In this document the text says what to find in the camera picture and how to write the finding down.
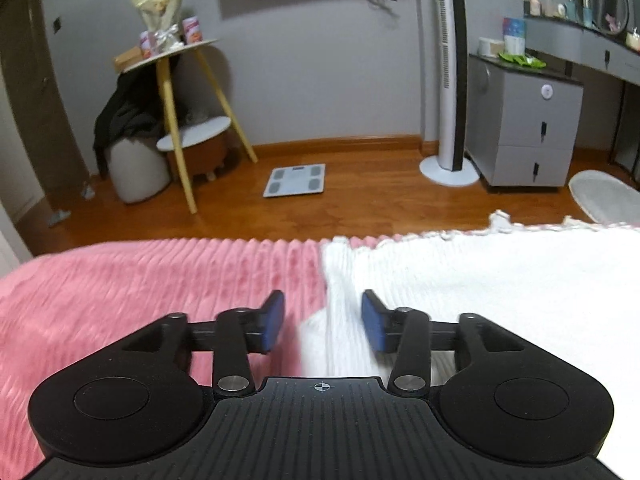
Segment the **white ribbed knit sweater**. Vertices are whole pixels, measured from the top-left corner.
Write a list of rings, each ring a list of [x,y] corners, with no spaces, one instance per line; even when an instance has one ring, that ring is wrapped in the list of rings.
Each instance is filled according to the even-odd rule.
[[[523,226],[502,211],[485,229],[391,238],[335,237],[321,247],[323,308],[299,326],[306,376],[387,378],[360,298],[411,308],[436,322],[476,313],[596,378],[612,396],[600,461],[639,474],[639,231],[566,218]]]

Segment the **grey bathroom scale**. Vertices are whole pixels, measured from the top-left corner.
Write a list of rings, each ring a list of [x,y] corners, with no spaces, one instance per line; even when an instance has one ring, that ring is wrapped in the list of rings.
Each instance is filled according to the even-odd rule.
[[[266,184],[263,198],[321,194],[326,177],[325,164],[274,168]]]

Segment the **pink ribbed bed blanket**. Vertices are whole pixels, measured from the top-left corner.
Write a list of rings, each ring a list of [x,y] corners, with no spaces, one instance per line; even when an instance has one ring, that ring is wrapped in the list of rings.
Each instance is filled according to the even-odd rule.
[[[266,376],[386,377],[391,358],[349,336],[329,356],[326,281],[315,240],[147,240],[46,255],[1,282],[1,474],[19,479],[42,459],[27,420],[34,389],[53,373],[171,313],[209,321],[284,293],[277,349],[250,361]]]

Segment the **white round pouf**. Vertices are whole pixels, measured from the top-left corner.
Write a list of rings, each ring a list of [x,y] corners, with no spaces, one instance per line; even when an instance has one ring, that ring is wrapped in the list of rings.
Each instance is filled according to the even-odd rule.
[[[115,192],[125,204],[144,202],[170,185],[166,158],[152,139],[120,139],[108,148],[106,161]]]

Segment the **brown wooden footstool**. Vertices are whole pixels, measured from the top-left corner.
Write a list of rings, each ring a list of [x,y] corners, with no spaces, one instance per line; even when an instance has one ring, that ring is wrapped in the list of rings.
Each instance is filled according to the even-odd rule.
[[[206,177],[209,181],[216,180],[216,171],[224,166],[228,155],[228,144],[223,133],[204,142],[182,147],[186,161],[186,173],[190,180]]]

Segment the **grey drawer cabinet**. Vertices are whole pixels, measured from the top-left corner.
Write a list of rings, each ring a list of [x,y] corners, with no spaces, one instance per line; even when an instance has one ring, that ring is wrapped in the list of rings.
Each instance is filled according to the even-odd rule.
[[[562,188],[584,86],[554,70],[469,57],[465,149],[493,188]]]

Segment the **yellow legged side table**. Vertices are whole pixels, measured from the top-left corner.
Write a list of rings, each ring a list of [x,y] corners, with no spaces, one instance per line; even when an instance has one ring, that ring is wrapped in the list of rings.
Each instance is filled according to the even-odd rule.
[[[221,136],[229,129],[232,129],[242,144],[247,157],[252,162],[258,162],[254,148],[240,126],[238,118],[235,117],[231,105],[224,95],[224,89],[205,56],[204,49],[212,48],[215,42],[216,39],[203,40],[197,44],[187,44],[170,53],[158,54],[150,58],[135,58],[133,63],[122,63],[116,70],[116,73],[123,75],[144,66],[154,67],[158,94],[160,95],[160,102],[162,102],[163,107],[163,123],[166,136],[171,140],[171,143],[175,141],[179,142],[178,150],[172,150],[171,152],[163,151],[163,154],[171,156],[168,162],[169,169],[174,179],[180,180],[184,196],[186,196],[186,204],[191,214],[198,212],[198,205],[196,204],[192,188],[195,174],[188,168],[188,162],[196,162],[196,156],[191,152],[184,152],[186,147],[183,145],[182,134],[184,129],[204,126],[206,122],[209,121],[210,116],[206,108],[204,108],[204,110],[199,110],[197,107],[192,108],[192,98],[188,94],[186,95],[186,103],[179,102],[179,98],[183,97],[183,91],[181,89],[175,91],[174,75],[180,73],[179,64],[182,60],[181,55],[185,54],[188,58],[195,58],[198,61],[201,72],[212,87],[213,95],[221,106],[222,117],[228,118],[228,126],[226,128],[218,128],[215,130],[217,136]]]

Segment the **white jar on cabinet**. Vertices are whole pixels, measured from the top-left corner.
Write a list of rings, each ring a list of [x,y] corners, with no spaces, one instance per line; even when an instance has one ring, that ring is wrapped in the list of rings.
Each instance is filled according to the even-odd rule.
[[[504,41],[486,37],[478,38],[477,54],[483,58],[498,58],[504,52]]]

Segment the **green snack packets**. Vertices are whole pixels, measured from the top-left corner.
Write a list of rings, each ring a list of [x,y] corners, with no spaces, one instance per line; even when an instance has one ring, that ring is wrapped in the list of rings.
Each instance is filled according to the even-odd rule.
[[[506,52],[500,52],[499,58],[501,58],[504,62],[512,63],[524,68],[533,68],[534,70],[542,70],[543,68],[547,67],[546,62],[527,54],[510,54]]]

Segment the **pink can on table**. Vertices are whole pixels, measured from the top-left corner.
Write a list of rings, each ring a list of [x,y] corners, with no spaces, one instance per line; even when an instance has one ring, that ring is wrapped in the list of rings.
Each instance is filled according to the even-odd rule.
[[[189,16],[182,20],[182,29],[186,44],[198,44],[203,40],[200,21],[196,16]]]

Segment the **blue white tissue pack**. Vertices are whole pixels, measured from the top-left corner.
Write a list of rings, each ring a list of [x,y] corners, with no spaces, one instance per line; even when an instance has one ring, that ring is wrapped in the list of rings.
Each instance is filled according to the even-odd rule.
[[[502,22],[504,53],[524,55],[526,49],[526,24],[522,18],[504,18]]]

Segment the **dark wooden door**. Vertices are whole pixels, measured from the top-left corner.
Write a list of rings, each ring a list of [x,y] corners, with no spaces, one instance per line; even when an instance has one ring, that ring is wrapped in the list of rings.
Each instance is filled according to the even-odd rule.
[[[41,0],[1,0],[1,69],[17,131],[43,192],[79,192],[89,171],[58,92]]]

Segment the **grey vanity desk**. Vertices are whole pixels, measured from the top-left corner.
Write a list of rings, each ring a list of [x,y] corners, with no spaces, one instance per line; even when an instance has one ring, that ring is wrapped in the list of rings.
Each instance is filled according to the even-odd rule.
[[[553,18],[525,19],[526,46],[565,63],[607,74],[622,85],[608,161],[639,184],[639,53],[591,28]]]

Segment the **wrapped flower bouquet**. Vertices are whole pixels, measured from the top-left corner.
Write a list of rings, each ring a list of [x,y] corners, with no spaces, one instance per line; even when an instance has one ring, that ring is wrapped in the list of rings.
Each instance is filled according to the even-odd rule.
[[[129,0],[146,26],[152,55],[182,46],[178,17],[182,0]]]

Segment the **white tower fan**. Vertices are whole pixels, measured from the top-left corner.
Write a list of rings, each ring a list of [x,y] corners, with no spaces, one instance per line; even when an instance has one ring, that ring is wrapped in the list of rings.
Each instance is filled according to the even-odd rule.
[[[466,188],[480,180],[465,157],[468,124],[469,46],[465,0],[435,0],[438,47],[438,148],[420,171],[447,188]]]

